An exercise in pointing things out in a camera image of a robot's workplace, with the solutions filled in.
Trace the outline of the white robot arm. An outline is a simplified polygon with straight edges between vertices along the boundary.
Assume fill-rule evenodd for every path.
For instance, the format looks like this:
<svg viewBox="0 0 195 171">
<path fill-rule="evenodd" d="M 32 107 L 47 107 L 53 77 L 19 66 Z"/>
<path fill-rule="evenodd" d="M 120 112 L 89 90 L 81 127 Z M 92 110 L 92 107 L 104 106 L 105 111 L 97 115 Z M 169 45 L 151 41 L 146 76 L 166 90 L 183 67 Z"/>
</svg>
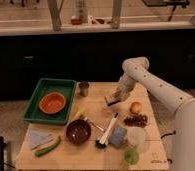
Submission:
<svg viewBox="0 0 195 171">
<path fill-rule="evenodd" d="M 195 171 L 195 97 L 148 72 L 146 57 L 126 59 L 119 79 L 118 95 L 125 99 L 136 82 L 142 84 L 172 114 L 175 131 L 170 171 Z"/>
</svg>

